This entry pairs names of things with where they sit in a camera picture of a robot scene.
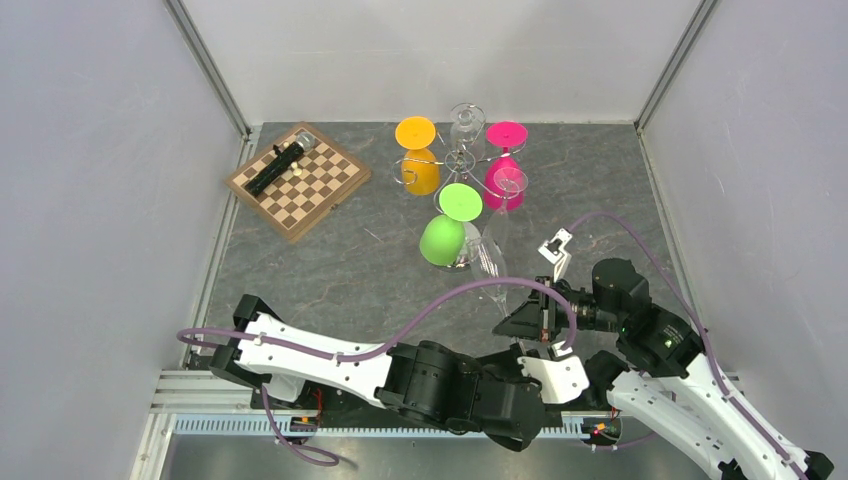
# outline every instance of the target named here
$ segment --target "purple tube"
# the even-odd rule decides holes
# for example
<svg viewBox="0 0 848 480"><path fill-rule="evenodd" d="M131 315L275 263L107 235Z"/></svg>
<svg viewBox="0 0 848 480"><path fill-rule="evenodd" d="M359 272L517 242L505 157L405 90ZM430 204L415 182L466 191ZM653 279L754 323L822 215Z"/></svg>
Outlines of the purple tube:
<svg viewBox="0 0 848 480"><path fill-rule="evenodd" d="M277 440L279 440L281 444L291 450L291 452L297 455L298 458L305 460L312 465L318 465L319 467L335 467L339 464L339 457L333 452L328 452L327 450L310 445L292 445L288 440L286 440L286 437L283 436L283 432L280 431L280 427L277 426L277 422L274 421L274 414L271 412L271 402L268 401L268 390L265 388L265 385L262 385L261 392L262 406L265 407L265 416L268 417L268 421L271 423L271 430L274 431L274 436L277 437ZM317 458L310 457L303 453L303 450L323 455L329 458L329 460L319 460Z"/></svg>
<svg viewBox="0 0 848 480"><path fill-rule="evenodd" d="M577 315L571 309L571 305L569 305L568 301L559 294L556 290L546 287L541 283L535 282L533 280L527 280L524 278L514 278L514 277L499 277L499 278L487 278L483 280L477 280L475 282L467 283L465 285L461 285L459 287L454 288L448 293L442 295L441 297L433 300L429 305L427 305L424 310L422 310L415 318L412 319L411 322L406 324L398 333L396 333L392 338L390 338L386 343L380 345L378 348L370 351L361 353L358 355L339 355L335 357L334 353L324 352L321 350L317 350L311 347L307 347L305 345L300 345L297 343L289 342L288 340L282 340L274 337L263 337L262 341L266 343L270 343L272 345L278 345L281 347L290 348L292 350L306 353L308 355L312 355L314 357L323 358L325 360L332 360L334 357L339 362L361 362L364 360L368 360L379 356L385 352L387 352L390 348L394 347L398 344L398 342L403 339L403 337L407 336L409 332L412 331L419 323L421 323L424 318L427 317L430 313L432 313L439 305L445 303L457 295L465 293L469 290L473 290L475 288L488 287L489 285L518 285L522 287L529 287L534 290L538 290L546 295L549 295L553 298L558 304L562 305L563 310L565 310L566 316L568 317L568 335L566 335L565 343L561 347L561 350L568 350L574 345L574 340L577 337ZM177 332L177 339L188 343L190 345L198 345L201 347L217 347L218 344L212 342L204 342L202 340L197 340L195 338L191 338L194 335L220 335L224 337L230 338L238 338L240 340L253 340L256 338L256 335L252 335L249 333L243 332L235 332L233 330L226 330L223 328L186 328Z"/></svg>

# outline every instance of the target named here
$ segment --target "wooden chessboard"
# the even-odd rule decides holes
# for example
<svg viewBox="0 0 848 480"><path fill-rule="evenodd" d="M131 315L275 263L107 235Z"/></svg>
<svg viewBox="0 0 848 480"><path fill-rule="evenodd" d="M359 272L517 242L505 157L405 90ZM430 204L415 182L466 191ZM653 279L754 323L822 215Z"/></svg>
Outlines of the wooden chessboard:
<svg viewBox="0 0 848 480"><path fill-rule="evenodd" d="M254 198L244 187L274 159L273 145L283 148L304 131L316 141L297 162L300 176L289 169ZM299 123L239 167L227 186L294 243L369 178L371 169L356 157L311 125Z"/></svg>

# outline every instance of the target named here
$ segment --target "white wall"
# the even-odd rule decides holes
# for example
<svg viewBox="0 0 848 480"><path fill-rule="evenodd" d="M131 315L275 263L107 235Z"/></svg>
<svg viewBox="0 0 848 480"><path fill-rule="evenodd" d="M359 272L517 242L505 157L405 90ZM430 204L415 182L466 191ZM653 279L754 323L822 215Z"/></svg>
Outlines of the white wall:
<svg viewBox="0 0 848 480"><path fill-rule="evenodd" d="M0 5L0 477L126 478L239 140L162 2Z"/></svg>
<svg viewBox="0 0 848 480"><path fill-rule="evenodd" d="M632 121L698 0L185 0L248 121Z"/></svg>
<svg viewBox="0 0 848 480"><path fill-rule="evenodd" d="M647 128L697 302L749 398L846 478L848 4L722 2Z"/></svg>

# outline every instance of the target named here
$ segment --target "purple cable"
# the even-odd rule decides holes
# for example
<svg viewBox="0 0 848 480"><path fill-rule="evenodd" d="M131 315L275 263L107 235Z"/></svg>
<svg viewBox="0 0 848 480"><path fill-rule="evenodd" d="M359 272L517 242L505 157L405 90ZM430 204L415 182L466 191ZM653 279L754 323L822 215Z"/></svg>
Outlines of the purple cable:
<svg viewBox="0 0 848 480"><path fill-rule="evenodd" d="M265 416L268 417L268 421L271 423L271 430L274 431L274 436L277 437L277 440L283 445L286 446L292 453L300 457L302 460L305 460L313 465L318 465L319 467L335 467L339 464L338 455L328 452L326 450L313 447L310 445L292 445L291 442L286 440L286 437L283 436L283 432L280 431L280 427L277 426L277 422L274 420L274 414L271 412L271 402L268 401L268 390L265 388L265 385L262 385L262 405L265 407ZM317 453L318 455L323 455L330 460L318 460L317 458L310 457L309 455L302 452L302 450L306 450L307 452Z"/></svg>
<svg viewBox="0 0 848 480"><path fill-rule="evenodd" d="M442 295L441 297L433 300L429 305L427 305L424 310L415 316L411 322L407 323L405 327L403 327L398 333L396 333L392 338L390 338L386 343L380 345L378 348L365 353L360 353L357 355L339 355L338 357L335 354L330 352L324 352L321 350L317 350L311 347L307 347L304 345L300 345L297 343L289 342L288 340L282 340L274 337L262 337L263 343L270 343L272 345L278 345L281 347L290 348L292 350L306 353L308 355L312 355L314 357L323 358L325 360L332 360L334 357L339 362L362 362L365 360L369 360L376 356L379 356L385 352L387 352L390 348L397 345L397 343L403 339L406 335L412 331L419 323L421 323L424 318L427 317L430 313L433 312L439 305L445 303L453 297L456 297L462 293L465 293L469 290L473 290L475 288L488 287L490 285L518 285L522 287L529 287L534 290L538 290L551 298L553 298L558 304L562 305L563 310L565 310L565 314L568 317L568 335L565 338L565 343L561 347L561 350L567 350L574 345L574 339L577 337L577 315L574 313L574 310L571 309L571 305L568 301L559 294L556 290L550 287L546 287L539 282L535 282L533 280L527 280L524 278L516 278L516 277L499 277L499 278L487 278L484 280L477 280L471 283L467 283L465 285L461 285L459 287L454 288L448 293ZM229 338L238 338L240 340L253 340L256 338L256 335L244 332L236 332L233 330L226 330L223 328L185 328L177 332L177 339L182 342L188 343L190 345L197 345L200 347L217 347L218 344L212 342L204 342L202 340L197 340L195 338L191 338L194 335L220 335Z"/></svg>
<svg viewBox="0 0 848 480"><path fill-rule="evenodd" d="M650 248L648 248L648 245L645 243L645 240L638 233L636 233L633 227L630 226L630 224L628 224L623 218L619 217L614 213L591 212L575 220L574 223L572 223L571 226L568 227L568 232L573 234L574 230L577 227L585 223L587 220L595 217L607 217L612 220L615 220L619 225L621 225L622 228L627 230L627 233L629 233L630 236L633 237L633 240L635 240L639 247L642 249L642 251L645 252L645 255L654 265L654 268L657 269L657 272L659 272L660 276L662 276L665 283L671 289L671 293L674 294L675 298L677 298L677 301L680 302L680 304L683 306L683 309L686 310L686 314L689 315L689 317L692 319L692 323L695 324L695 328L698 330L698 334L701 336L701 340L704 342L704 350L707 354L707 363L709 363L710 365L710 371L713 374L713 379L715 380L716 385L721 390L721 393L724 396L728 396L730 394L730 389L727 388L727 385L721 379L721 373L719 372L718 367L718 360L716 359L712 343L710 342L710 339L707 336L707 331L704 328L704 325L701 323L700 317L698 317L698 314L695 313L695 310L691 306L689 306L689 304L683 298L683 294L680 293L680 290L675 285L675 282L671 279L668 273L663 270L662 265L660 264L660 261L657 256L654 255ZM757 432L769 443L769 445L772 446L772 448L774 448L774 450L778 453L778 455L783 458L784 461L789 462L791 460L789 452L786 451L785 448L783 448L783 445L778 443L777 440L775 440L771 436L768 430L766 430L766 428L759 421L757 421L756 418L754 418L751 412L749 412L745 408L745 406L742 405L741 402L739 402L739 400L734 397L730 397L729 401L731 405L736 408L739 414L741 414L745 418L745 420L747 420L751 424L751 426L753 426L754 429L757 430ZM798 475L798 478L800 478L801 480L808 480L807 475L804 473L804 471L801 469L797 462L792 462L790 464L790 467L792 468L792 471L795 472L796 475Z"/></svg>

